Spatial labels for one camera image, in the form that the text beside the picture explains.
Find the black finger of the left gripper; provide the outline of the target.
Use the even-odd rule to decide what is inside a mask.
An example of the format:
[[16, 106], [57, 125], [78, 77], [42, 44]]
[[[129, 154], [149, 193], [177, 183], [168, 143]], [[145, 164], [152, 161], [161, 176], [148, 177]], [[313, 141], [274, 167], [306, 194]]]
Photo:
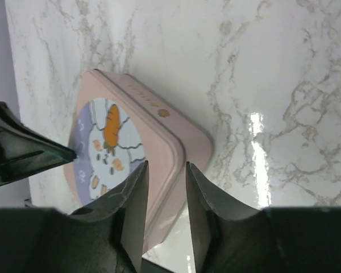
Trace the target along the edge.
[[25, 127], [0, 101], [0, 187], [74, 161], [76, 153]]

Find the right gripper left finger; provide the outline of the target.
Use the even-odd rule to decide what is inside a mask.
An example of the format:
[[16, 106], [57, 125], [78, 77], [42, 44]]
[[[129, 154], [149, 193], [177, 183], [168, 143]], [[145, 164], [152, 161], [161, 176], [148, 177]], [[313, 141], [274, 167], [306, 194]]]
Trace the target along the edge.
[[139, 272], [148, 187], [144, 162], [71, 214], [0, 208], [0, 272]]

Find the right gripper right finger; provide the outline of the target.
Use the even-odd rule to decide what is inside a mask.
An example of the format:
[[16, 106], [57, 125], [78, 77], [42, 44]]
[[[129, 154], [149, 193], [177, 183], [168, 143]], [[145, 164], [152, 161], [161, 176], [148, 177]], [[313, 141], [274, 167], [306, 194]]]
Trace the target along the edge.
[[197, 272], [341, 272], [341, 207], [255, 209], [186, 165]]

